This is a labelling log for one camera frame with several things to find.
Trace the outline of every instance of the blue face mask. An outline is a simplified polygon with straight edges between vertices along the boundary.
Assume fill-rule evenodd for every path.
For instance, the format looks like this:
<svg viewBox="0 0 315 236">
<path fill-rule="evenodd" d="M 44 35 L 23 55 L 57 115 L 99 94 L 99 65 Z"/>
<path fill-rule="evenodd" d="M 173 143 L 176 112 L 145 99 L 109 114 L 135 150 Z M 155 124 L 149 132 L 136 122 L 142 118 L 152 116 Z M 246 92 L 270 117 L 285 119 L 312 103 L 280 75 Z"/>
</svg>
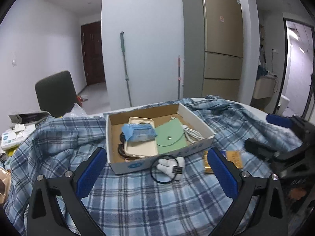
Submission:
<svg viewBox="0 0 315 236">
<path fill-rule="evenodd" d="M 122 132 L 126 141 L 141 142 L 153 140 L 157 135 L 155 129 L 149 123 L 144 124 L 124 124 Z"/>
</svg>

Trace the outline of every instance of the blue logo on box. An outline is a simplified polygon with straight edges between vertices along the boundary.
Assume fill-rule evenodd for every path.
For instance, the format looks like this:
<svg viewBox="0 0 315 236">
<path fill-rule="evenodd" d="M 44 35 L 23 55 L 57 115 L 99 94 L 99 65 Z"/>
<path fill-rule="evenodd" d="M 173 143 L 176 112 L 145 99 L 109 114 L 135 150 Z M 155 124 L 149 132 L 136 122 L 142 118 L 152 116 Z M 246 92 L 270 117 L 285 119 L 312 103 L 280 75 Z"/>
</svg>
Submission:
<svg viewBox="0 0 315 236">
<path fill-rule="evenodd" d="M 143 165 L 143 162 L 137 162 L 137 163 L 130 164 L 130 165 L 128 166 L 128 168 L 130 168 L 130 169 L 136 169 L 136 168 L 141 167 L 142 165 Z"/>
</svg>

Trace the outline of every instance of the refrigerator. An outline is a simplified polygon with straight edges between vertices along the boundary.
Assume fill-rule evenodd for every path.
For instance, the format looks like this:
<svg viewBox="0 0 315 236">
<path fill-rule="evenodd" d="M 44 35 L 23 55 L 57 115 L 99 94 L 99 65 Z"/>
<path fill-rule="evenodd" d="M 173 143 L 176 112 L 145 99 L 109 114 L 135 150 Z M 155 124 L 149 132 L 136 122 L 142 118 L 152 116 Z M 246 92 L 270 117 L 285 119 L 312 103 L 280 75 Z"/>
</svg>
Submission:
<svg viewBox="0 0 315 236">
<path fill-rule="evenodd" d="M 237 100 L 243 61 L 240 0 L 183 0 L 186 98 Z"/>
</svg>

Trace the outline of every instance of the brown paper bag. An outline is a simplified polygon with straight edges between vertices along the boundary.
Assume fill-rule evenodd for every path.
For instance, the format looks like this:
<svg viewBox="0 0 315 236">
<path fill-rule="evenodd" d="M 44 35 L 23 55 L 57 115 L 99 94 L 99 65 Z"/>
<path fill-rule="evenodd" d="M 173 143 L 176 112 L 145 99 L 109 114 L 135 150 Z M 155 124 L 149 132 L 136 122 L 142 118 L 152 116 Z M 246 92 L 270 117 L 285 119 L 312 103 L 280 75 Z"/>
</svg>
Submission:
<svg viewBox="0 0 315 236">
<path fill-rule="evenodd" d="M 9 195 L 11 173 L 0 168 L 0 204 L 5 203 Z"/>
</svg>

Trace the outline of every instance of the envelope flap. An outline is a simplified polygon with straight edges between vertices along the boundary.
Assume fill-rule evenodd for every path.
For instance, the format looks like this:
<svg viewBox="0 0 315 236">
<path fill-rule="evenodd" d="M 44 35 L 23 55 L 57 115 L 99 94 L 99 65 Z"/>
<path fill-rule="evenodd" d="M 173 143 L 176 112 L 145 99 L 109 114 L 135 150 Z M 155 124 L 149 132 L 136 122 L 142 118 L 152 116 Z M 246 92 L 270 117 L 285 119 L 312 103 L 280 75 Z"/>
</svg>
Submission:
<svg viewBox="0 0 315 236">
<path fill-rule="evenodd" d="M 178 119 L 171 120 L 155 128 L 156 140 L 159 146 L 170 146 L 179 141 L 184 130 Z"/>
</svg>

